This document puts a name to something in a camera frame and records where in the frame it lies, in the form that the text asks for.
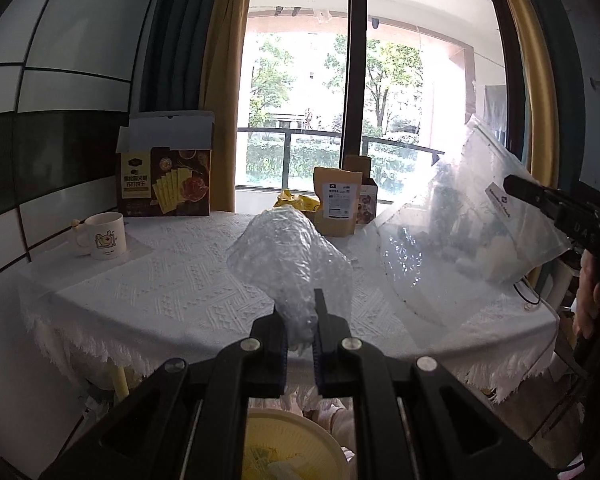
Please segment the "person's hand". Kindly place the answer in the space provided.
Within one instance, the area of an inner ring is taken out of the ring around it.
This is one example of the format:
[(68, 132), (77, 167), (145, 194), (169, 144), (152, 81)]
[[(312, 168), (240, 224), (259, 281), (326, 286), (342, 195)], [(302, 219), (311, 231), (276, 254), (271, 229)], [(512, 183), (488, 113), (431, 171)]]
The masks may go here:
[(594, 332), (594, 322), (600, 315), (600, 280), (596, 260), (585, 250), (581, 258), (579, 287), (576, 296), (573, 331), (577, 338), (588, 338)]

